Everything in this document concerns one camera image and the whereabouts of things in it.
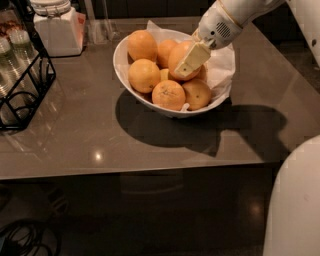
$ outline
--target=glass jar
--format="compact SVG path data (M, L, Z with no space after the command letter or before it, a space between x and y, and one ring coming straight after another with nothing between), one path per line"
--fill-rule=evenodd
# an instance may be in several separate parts
M50 57L80 55L85 16L70 0L31 0L33 23Z
M23 70L25 70L32 64L33 60L37 57L38 52L33 47L27 31L13 30L9 33L9 37L14 53L20 60ZM31 75L37 84L40 83L39 67L40 60L38 59L30 69Z
M11 86L15 85L15 83L18 81L18 79L21 78L24 72L23 67L21 66L13 51L13 48L11 47L11 44L4 37L0 37L0 69L7 75ZM24 94L24 98L27 104L33 103L38 96L38 92L29 76L25 76L20 81L17 89L30 93Z
M0 37L9 40L9 33L12 30L26 30L16 6L9 0L0 1Z

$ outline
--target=white bowl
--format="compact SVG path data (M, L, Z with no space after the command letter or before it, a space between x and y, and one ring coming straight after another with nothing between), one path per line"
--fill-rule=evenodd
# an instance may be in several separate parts
M177 42L191 39L190 35L181 33L169 29L154 28L147 30L153 35L155 40L159 43L165 39L174 39ZM127 40L128 37L124 38L116 47L113 55L113 65L115 72L125 86L125 88L142 104L148 108L159 112L170 118L186 118L195 116L204 112L207 112L218 105L220 105L226 98L229 97L231 89L231 78L235 72L235 55L232 45L223 49L212 51L211 58L207 62L208 68L208 85L213 91L213 95L210 104L204 108L195 111L181 110L174 111L161 108L157 105L152 104L148 99L143 97L142 94L135 91L128 81L128 70L132 60L128 56L127 52Z

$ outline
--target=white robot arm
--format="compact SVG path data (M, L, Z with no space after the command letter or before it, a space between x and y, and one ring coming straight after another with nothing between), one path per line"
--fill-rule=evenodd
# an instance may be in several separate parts
M320 2L315 0L217 0L202 16L195 43L175 72L187 76L210 58L211 50L229 45L255 18L287 2L320 65Z

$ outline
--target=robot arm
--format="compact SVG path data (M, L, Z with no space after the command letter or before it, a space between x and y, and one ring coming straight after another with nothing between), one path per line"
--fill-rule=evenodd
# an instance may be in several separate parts
M217 0L202 16L193 33L194 43L175 72L187 76L205 63L211 50L229 45L255 18L268 13L285 0ZM314 0L287 0L315 59L320 64L320 4Z

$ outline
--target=jar lid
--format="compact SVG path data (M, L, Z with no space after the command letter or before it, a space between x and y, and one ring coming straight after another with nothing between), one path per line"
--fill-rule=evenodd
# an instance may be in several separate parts
M30 0L30 3L41 16L60 16L71 8L70 0Z

